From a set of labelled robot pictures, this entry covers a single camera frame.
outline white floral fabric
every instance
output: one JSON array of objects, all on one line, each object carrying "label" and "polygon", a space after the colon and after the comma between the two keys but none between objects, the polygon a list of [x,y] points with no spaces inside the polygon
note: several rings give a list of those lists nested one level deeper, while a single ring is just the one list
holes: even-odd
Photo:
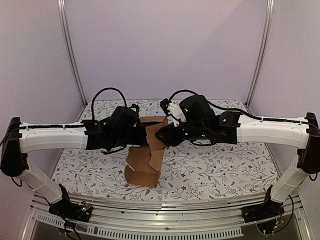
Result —
[{"label": "white floral fabric", "polygon": [[[241,101],[212,100],[226,108],[241,108]],[[137,104],[140,116],[164,116],[160,100],[128,100]],[[81,120],[91,119],[90,105]],[[96,119],[110,116],[120,100],[94,103]],[[221,110],[214,109],[216,114]],[[263,193],[278,180],[264,143],[218,143],[195,146],[188,141],[165,150],[156,188],[130,185],[124,177],[128,148],[104,155],[102,150],[65,149],[52,179],[70,193],[136,201],[190,201]]]}]

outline white wall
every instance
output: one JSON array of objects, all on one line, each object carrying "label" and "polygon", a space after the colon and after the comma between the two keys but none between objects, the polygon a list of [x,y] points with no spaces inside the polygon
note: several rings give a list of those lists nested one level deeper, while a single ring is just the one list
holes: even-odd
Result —
[{"label": "white wall", "polygon": [[[275,1],[274,16],[262,71],[252,101],[253,113],[299,117],[314,112],[320,121],[320,1]],[[273,145],[282,172],[296,150]],[[319,181],[299,187],[314,239],[320,236]]]},{"label": "white wall", "polygon": [[128,99],[191,89],[210,99],[245,100],[266,8],[266,0],[66,1],[87,99],[116,87]]},{"label": "white wall", "polygon": [[[0,135],[12,117],[29,123],[73,122],[82,106],[74,84],[56,0],[2,0]],[[47,174],[59,150],[29,155]],[[0,172],[0,239],[17,240],[33,194]]]}]

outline brown cardboard box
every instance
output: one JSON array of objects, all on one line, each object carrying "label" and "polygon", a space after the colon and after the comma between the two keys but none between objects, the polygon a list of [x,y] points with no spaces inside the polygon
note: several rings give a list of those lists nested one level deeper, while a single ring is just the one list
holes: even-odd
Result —
[{"label": "brown cardboard box", "polygon": [[166,146],[155,137],[155,133],[168,125],[166,116],[143,116],[140,122],[145,125],[147,146],[130,147],[124,169],[128,184],[155,188],[161,174],[161,165]]}]

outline floral tablecloth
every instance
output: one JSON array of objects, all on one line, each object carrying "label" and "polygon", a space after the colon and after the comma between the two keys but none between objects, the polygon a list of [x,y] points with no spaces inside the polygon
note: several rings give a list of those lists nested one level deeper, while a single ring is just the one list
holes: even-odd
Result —
[{"label": "floral tablecloth", "polygon": [[[140,116],[163,116],[159,100],[128,100],[140,106]],[[242,108],[241,101],[212,100],[227,108]],[[90,105],[81,120],[91,119]],[[120,100],[97,101],[96,119],[110,116]],[[156,188],[127,184],[124,177],[128,148],[104,155],[101,150],[65,149],[52,179],[70,193],[137,201],[181,201],[229,198],[263,193],[278,179],[264,143],[219,143],[194,146],[188,141],[165,150]]]}]

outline open box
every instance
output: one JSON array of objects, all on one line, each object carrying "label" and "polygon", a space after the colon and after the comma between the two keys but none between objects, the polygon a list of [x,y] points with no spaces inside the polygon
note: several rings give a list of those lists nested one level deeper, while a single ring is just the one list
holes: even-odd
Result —
[{"label": "open box", "polygon": [[155,137],[155,133],[168,125],[166,116],[140,117],[140,124],[145,126],[148,145],[130,147],[124,169],[124,178],[128,184],[155,188],[161,174],[161,165],[166,146]]}]

